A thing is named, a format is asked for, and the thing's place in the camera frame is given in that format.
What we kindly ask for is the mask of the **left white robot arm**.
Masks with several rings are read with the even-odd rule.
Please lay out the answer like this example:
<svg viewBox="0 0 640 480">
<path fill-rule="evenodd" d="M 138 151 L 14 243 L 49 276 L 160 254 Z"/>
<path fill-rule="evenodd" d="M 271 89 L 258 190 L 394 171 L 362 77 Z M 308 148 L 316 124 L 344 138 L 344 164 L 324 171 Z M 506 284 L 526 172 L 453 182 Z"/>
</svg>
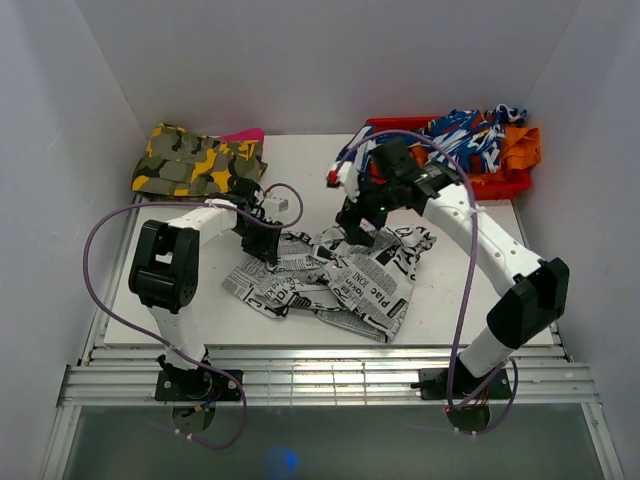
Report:
<svg viewBox="0 0 640 480">
<path fill-rule="evenodd" d="M 286 199 L 251 194 L 204 201 L 180 217 L 148 220 L 139 234 L 128 285 L 154 318 L 159 335 L 168 342 L 162 368 L 180 371 L 178 388 L 190 399 L 205 397 L 212 376 L 199 365 L 207 349 L 197 323 L 185 312 L 198 288 L 201 248 L 233 232 L 243 251 L 275 264 Z"/>
</svg>

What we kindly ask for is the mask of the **newspaper print trousers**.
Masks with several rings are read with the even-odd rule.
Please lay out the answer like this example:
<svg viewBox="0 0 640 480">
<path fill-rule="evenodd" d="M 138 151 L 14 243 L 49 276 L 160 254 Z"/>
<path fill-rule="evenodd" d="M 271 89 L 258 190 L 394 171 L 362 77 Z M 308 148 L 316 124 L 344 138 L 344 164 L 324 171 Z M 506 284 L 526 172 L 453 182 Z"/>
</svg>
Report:
<svg viewBox="0 0 640 480">
<path fill-rule="evenodd" d="M 223 287 L 269 318 L 309 311 L 328 325 L 387 344 L 404 323 L 417 266 L 436 237 L 423 226 L 365 231 L 371 246 L 349 244 L 338 227 L 315 236 L 286 231 L 276 264 L 251 257 Z"/>
</svg>

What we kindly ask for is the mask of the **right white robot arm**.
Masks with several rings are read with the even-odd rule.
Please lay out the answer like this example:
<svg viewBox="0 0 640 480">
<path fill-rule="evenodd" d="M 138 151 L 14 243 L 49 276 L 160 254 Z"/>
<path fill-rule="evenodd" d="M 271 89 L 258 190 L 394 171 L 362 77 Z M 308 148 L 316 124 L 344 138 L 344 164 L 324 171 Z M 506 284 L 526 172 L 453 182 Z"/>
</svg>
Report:
<svg viewBox="0 0 640 480">
<path fill-rule="evenodd" d="M 481 333 L 466 348 L 452 349 L 444 375 L 449 396 L 474 397 L 514 351 L 563 315 L 570 270 L 560 258 L 545 260 L 529 250 L 481 210 L 451 156 L 420 163 L 402 133 L 394 134 L 362 161 L 354 155 L 365 142 L 353 140 L 334 162 L 327 185 L 346 194 L 336 220 L 349 243 L 370 246 L 363 222 L 381 229 L 389 213 L 413 210 L 468 255 L 470 273 L 481 270 L 489 279 L 499 301 Z"/>
</svg>

